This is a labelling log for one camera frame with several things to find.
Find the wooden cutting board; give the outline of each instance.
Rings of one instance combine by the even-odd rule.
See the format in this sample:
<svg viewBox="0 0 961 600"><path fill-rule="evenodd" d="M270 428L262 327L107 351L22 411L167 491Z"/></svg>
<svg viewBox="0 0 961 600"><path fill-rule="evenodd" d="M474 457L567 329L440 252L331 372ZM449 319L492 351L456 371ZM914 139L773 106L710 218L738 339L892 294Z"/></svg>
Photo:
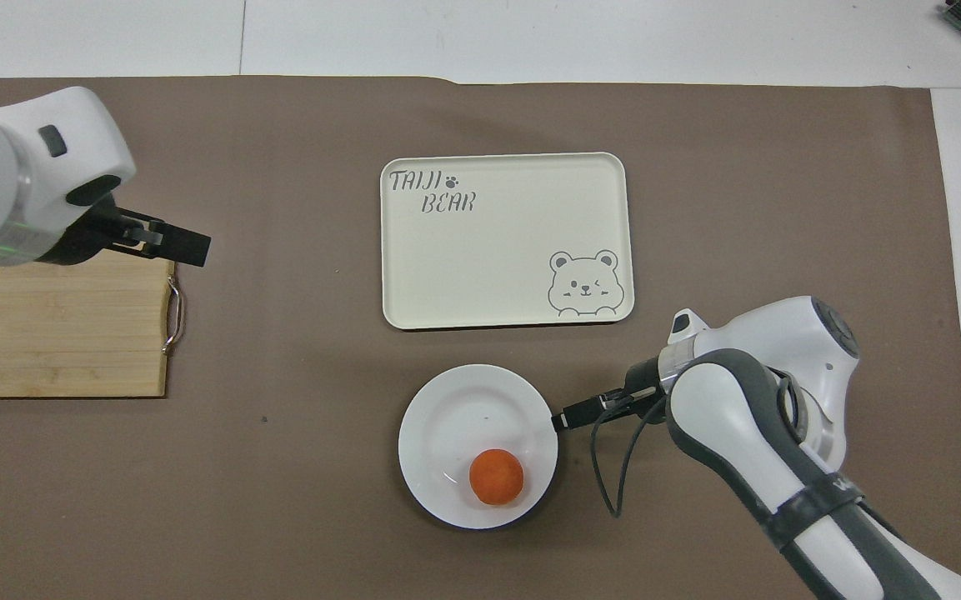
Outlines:
<svg viewBox="0 0 961 600"><path fill-rule="evenodd" d="M156 398L174 263L0 267L0 398Z"/></svg>

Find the white tabletop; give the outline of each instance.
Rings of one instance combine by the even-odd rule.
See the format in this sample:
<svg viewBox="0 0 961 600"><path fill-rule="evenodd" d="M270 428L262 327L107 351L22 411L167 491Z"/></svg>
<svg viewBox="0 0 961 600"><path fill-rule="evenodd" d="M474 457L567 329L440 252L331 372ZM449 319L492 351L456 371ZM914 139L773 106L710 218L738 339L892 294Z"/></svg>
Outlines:
<svg viewBox="0 0 961 600"><path fill-rule="evenodd" d="M283 73L933 88L961 318L961 33L940 18L941 4L0 0L0 77Z"/></svg>

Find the white plate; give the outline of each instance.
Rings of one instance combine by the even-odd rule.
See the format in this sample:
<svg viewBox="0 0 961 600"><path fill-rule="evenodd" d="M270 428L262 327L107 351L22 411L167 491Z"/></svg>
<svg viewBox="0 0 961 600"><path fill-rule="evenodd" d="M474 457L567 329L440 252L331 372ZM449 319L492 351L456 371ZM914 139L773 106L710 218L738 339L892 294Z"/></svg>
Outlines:
<svg viewBox="0 0 961 600"><path fill-rule="evenodd" d="M489 506L469 486L479 453L502 448L521 461L525 487L513 502ZM464 365L424 384L399 428L399 466L411 493L432 515L459 528L496 528L543 497L558 460L550 409L515 372Z"/></svg>
<svg viewBox="0 0 961 600"><path fill-rule="evenodd" d="M399 329L632 312L628 191L611 153L400 158L380 201L384 317Z"/></svg>

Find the orange ball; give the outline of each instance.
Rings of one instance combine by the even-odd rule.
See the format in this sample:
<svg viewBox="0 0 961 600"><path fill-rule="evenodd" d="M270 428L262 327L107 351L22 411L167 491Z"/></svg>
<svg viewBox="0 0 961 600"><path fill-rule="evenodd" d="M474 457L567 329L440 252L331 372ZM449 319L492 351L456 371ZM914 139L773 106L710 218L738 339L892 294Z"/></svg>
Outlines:
<svg viewBox="0 0 961 600"><path fill-rule="evenodd" d="M499 506L513 502L525 487L525 472L518 457L504 449L488 449L473 459L469 485L480 502Z"/></svg>

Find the bear drawing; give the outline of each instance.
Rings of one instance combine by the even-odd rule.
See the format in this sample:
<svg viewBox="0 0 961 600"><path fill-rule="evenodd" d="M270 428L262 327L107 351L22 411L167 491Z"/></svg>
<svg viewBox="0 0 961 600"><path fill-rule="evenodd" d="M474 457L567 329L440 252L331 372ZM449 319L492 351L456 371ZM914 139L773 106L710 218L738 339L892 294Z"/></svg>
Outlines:
<svg viewBox="0 0 961 600"><path fill-rule="evenodd" d="M595 258L572 258L567 252L550 256L553 281L548 300L558 316L614 315L624 301L617 280L617 254L603 250Z"/></svg>

